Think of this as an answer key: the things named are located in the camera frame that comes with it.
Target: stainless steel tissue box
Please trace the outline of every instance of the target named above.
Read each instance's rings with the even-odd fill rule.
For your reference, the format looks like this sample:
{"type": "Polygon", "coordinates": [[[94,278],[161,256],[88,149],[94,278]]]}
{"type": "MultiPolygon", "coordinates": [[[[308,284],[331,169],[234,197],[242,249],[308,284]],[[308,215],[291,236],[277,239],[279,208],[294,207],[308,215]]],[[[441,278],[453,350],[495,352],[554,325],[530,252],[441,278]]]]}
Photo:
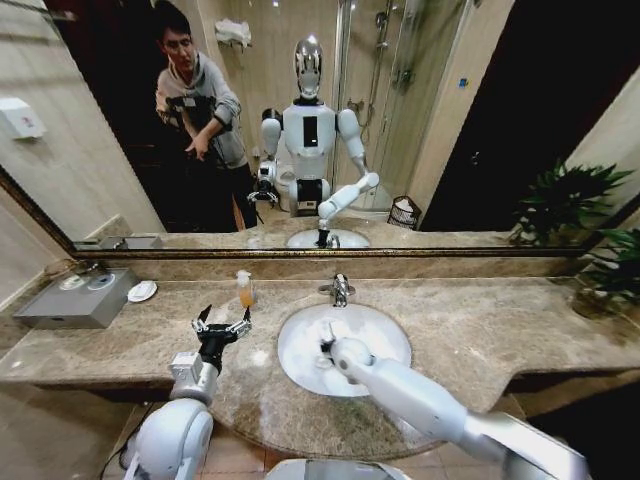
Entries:
{"type": "Polygon", "coordinates": [[[33,328],[107,328],[137,282],[128,268],[108,269],[78,286],[53,282],[13,318],[33,328]]]}

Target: door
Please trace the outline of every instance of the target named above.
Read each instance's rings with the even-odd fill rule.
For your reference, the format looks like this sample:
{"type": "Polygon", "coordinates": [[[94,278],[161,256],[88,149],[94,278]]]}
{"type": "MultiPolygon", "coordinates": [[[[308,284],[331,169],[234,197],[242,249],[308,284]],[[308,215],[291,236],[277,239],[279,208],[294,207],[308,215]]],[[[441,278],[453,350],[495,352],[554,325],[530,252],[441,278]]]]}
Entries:
{"type": "Polygon", "coordinates": [[[638,67],[639,13],[517,0],[421,230],[510,230],[528,185],[569,157],[638,67]]]}
{"type": "Polygon", "coordinates": [[[140,0],[46,0],[76,22],[58,28],[158,216],[169,232],[192,231],[186,139],[162,124],[155,91],[167,58],[151,29],[152,7],[140,0]]]}

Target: man's hand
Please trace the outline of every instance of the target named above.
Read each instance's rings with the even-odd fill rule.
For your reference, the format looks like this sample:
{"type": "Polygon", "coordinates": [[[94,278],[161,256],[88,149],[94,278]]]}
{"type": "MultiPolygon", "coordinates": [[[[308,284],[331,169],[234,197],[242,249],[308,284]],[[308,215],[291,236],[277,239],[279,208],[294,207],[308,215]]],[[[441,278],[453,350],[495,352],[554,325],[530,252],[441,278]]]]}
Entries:
{"type": "Polygon", "coordinates": [[[192,150],[196,151],[196,158],[201,162],[204,162],[204,155],[209,151],[209,136],[206,134],[204,129],[193,137],[191,144],[187,147],[185,152],[191,152],[192,150]]]}
{"type": "Polygon", "coordinates": [[[185,151],[190,152],[195,149],[198,160],[204,162],[204,154],[209,151],[209,140],[220,130],[222,130],[222,124],[217,119],[212,118],[209,123],[200,130],[200,133],[193,137],[191,145],[189,145],[185,151]]]}

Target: leaves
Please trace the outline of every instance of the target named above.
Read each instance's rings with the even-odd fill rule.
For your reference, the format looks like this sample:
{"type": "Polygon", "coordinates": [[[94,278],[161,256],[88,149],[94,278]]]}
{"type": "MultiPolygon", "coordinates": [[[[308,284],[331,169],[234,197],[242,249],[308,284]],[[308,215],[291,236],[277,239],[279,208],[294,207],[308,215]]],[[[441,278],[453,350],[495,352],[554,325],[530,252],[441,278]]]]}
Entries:
{"type": "Polygon", "coordinates": [[[610,243],[602,248],[607,255],[592,253],[593,270],[584,275],[595,289],[637,304],[640,302],[640,229],[601,230],[610,243]]]}
{"type": "Polygon", "coordinates": [[[611,205],[606,197],[633,173],[615,169],[615,164],[567,168],[558,161],[552,169],[540,173],[529,186],[531,194],[519,202],[514,212],[520,228],[515,240],[546,245],[552,235],[564,228],[588,229],[595,219],[607,216],[611,205]]]}

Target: chrome faucet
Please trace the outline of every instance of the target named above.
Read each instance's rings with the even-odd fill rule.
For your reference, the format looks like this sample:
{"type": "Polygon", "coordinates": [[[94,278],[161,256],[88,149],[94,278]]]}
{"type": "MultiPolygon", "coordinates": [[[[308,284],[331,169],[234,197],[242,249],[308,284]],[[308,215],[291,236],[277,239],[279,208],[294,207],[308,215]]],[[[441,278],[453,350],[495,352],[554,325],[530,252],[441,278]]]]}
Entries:
{"type": "Polygon", "coordinates": [[[342,273],[337,273],[333,277],[332,285],[323,285],[318,291],[331,295],[334,299],[333,306],[345,308],[347,306],[347,297],[356,293],[356,289],[349,285],[349,279],[342,273]]]}

